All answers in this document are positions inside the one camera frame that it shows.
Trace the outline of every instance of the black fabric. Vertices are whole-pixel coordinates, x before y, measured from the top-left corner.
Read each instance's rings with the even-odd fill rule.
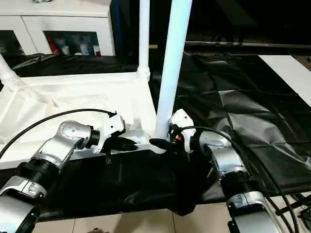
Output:
[[[157,104],[160,76],[151,91]],[[229,133],[245,149],[252,175],[277,190],[258,156],[287,193],[311,189],[311,108],[258,56],[184,56],[174,110],[195,125]]]
[[[21,77],[137,69],[136,61],[125,64],[114,57],[34,55],[7,62]],[[155,107],[162,65],[163,59],[151,54],[149,86]],[[252,175],[272,195],[277,191],[255,155],[286,193],[310,191],[311,108],[257,56],[184,56],[174,105],[179,108],[195,125],[223,130],[239,141]],[[182,215],[195,203],[224,201],[219,184],[210,188],[204,179],[208,165],[202,157],[192,158],[191,166],[149,151],[110,158],[108,165],[103,157],[70,161],[48,194],[40,220],[157,208]],[[1,170],[0,186],[14,174],[15,169]]]

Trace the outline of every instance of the glass cabinet door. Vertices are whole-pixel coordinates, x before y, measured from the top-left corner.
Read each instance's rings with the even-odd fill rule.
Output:
[[[96,32],[43,31],[43,33],[53,54],[101,55]]]
[[[23,16],[38,52],[114,56],[109,17]]]
[[[21,16],[0,16],[0,52],[4,56],[37,53]]]
[[[4,56],[25,55],[14,31],[0,31],[0,53]]]

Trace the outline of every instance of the silver robotic arm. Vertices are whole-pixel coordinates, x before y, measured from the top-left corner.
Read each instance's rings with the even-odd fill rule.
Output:
[[[230,232],[285,232],[231,143],[215,132],[199,133],[194,128],[178,130],[188,126],[193,126],[192,120],[185,111],[178,110],[171,119],[170,141],[182,140],[188,153],[194,149],[193,145],[199,145],[202,153],[211,154],[231,216]]]
[[[27,163],[21,163],[18,175],[0,189],[0,233],[28,233],[39,216],[37,206],[57,180],[75,149],[101,146],[125,130],[120,115],[108,119],[101,131],[75,121],[61,123]]]

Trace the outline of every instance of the red bottle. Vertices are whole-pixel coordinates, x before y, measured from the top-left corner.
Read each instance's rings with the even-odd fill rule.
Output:
[[[59,50],[58,50],[56,44],[54,44],[54,42],[52,41],[52,37],[50,35],[47,36],[47,40],[48,40],[49,46],[52,50],[52,53],[53,54],[59,54]]]

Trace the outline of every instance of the wrinkled black sheet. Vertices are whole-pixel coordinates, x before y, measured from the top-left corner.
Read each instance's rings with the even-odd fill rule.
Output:
[[[34,55],[7,61],[21,77],[137,68],[134,60],[124,65],[113,57]],[[162,64],[162,59],[151,57],[150,89],[155,106]],[[253,159],[254,153],[287,193],[310,191],[311,108],[257,56],[185,56],[174,107],[185,109],[196,125],[226,131],[243,143],[252,174],[263,179],[264,188],[272,195],[277,191]],[[189,169],[183,179],[197,179],[195,172]],[[15,169],[0,171],[0,186],[14,173]],[[192,204],[189,193],[196,187],[180,188],[179,179],[167,157],[147,151],[114,155],[110,165],[104,158],[71,161],[44,202],[40,220],[176,210],[181,200],[185,210],[177,212],[186,213]],[[217,183],[210,189],[204,185],[205,192],[196,203],[224,200]]]

